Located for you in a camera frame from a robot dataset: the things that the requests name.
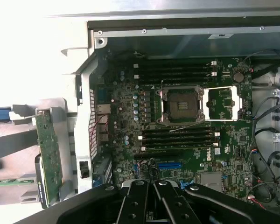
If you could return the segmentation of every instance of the green expansion card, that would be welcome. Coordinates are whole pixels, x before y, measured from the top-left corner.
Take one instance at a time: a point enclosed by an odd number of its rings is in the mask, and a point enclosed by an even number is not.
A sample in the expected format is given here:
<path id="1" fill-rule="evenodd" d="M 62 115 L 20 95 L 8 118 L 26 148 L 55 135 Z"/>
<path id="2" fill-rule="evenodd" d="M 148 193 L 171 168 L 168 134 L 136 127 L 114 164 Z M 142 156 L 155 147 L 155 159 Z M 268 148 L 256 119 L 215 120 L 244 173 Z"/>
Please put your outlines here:
<path id="1" fill-rule="evenodd" d="M 47 201 L 50 203 L 62 185 L 62 169 L 58 147 L 49 110 L 39 111 L 36 116 L 38 144 L 42 155 L 42 167 Z"/>
<path id="2" fill-rule="evenodd" d="M 112 152 L 119 187 L 137 178 L 194 181 L 246 200 L 252 86 L 240 58 L 117 62 L 92 88 L 97 104 L 111 104 L 98 131 L 108 125 L 101 146 Z"/>

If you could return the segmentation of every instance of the blue connector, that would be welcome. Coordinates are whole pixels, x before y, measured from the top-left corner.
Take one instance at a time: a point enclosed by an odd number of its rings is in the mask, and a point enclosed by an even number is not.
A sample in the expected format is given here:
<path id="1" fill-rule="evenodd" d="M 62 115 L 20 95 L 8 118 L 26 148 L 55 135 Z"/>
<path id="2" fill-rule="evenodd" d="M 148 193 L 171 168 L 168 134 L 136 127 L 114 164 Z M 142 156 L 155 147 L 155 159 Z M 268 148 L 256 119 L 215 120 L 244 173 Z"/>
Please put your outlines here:
<path id="1" fill-rule="evenodd" d="M 159 163 L 158 164 L 159 169 L 180 169 L 182 168 L 181 162 L 165 162 L 165 163 Z"/>

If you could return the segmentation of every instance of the metal bracket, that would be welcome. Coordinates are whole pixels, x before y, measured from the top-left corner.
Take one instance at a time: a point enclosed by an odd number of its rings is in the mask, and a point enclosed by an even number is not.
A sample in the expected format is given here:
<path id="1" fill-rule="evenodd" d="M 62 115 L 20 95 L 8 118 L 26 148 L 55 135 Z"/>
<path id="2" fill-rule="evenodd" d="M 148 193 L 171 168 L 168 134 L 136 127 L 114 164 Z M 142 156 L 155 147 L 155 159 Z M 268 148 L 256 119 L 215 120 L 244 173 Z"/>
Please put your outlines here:
<path id="1" fill-rule="evenodd" d="M 280 142 L 280 133 L 273 133 L 273 142 Z"/>
<path id="2" fill-rule="evenodd" d="M 100 49 L 104 48 L 108 43 L 107 37 L 100 37 L 100 38 L 94 38 L 94 48 Z"/>

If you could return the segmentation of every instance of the capacitor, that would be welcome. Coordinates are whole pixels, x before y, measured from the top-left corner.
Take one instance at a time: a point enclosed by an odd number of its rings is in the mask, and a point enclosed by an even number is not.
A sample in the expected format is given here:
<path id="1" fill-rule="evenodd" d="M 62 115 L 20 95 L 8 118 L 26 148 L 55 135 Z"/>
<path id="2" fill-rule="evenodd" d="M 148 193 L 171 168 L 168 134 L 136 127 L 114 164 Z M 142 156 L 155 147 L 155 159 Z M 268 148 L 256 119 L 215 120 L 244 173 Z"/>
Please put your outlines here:
<path id="1" fill-rule="evenodd" d="M 223 167 L 227 167 L 227 165 L 228 165 L 226 161 L 221 161 L 221 164 Z"/>

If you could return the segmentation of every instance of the connector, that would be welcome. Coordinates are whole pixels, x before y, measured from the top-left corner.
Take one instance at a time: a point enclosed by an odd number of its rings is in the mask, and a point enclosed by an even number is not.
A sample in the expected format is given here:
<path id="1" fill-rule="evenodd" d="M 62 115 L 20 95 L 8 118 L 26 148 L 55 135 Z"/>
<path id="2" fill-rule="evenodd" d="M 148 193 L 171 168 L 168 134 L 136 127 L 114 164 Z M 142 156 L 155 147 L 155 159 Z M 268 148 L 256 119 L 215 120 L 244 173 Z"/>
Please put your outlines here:
<path id="1" fill-rule="evenodd" d="M 166 162 L 166 163 L 159 163 L 159 169 L 180 169 L 182 167 L 181 162 Z"/>

